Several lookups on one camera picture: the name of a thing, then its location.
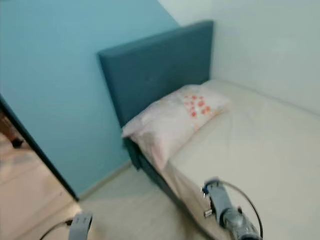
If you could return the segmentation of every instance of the metal device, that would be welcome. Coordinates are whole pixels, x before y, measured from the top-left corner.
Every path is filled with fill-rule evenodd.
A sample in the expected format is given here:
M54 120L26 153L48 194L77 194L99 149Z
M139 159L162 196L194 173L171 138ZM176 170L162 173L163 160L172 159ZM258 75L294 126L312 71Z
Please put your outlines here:
M205 196L209 196L210 198L211 208L204 212L205 218L215 215L216 221L219 225L229 230L234 240L263 239L261 236L263 235L262 225L260 225L261 233L259 235L256 228L245 216L241 208L233 207L222 181L218 178L213 178L210 181L207 181L201 190Z

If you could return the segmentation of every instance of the wooden floor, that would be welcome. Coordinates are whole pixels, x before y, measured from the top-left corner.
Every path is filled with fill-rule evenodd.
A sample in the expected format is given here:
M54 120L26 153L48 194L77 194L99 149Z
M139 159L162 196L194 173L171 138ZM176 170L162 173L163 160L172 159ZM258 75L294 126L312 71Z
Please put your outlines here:
M73 199L31 149L0 134L0 240L14 240Z
M99 190L48 218L19 240L37 240L55 223L81 211L93 213L89 240L204 240L192 223L144 172L128 168ZM67 240L57 229L46 240Z

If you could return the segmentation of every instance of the headboard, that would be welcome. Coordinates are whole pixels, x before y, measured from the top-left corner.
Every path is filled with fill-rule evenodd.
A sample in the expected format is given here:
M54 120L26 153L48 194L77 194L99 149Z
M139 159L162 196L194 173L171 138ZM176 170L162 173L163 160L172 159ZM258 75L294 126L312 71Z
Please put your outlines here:
M120 126L180 87L207 81L212 38L213 22L204 21L100 51ZM126 141L132 159L136 150L131 144Z

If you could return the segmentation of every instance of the blue bed base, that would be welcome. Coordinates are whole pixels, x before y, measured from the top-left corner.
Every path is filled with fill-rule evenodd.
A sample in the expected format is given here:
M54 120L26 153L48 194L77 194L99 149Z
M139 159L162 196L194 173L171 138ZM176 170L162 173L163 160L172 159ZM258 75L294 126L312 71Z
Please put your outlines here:
M202 84L210 78L213 29L212 21L204 21L98 53L121 127L152 102L184 85ZM196 223L139 147L128 138L124 144L133 165L143 169ZM212 239L197 223L196 226Z

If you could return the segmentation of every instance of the white wall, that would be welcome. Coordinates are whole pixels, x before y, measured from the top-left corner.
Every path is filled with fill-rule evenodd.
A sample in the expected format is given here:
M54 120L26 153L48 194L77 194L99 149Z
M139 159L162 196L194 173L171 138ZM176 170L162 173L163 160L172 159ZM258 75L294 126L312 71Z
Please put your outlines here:
M320 1L159 2L181 25L215 21L214 78L320 114Z

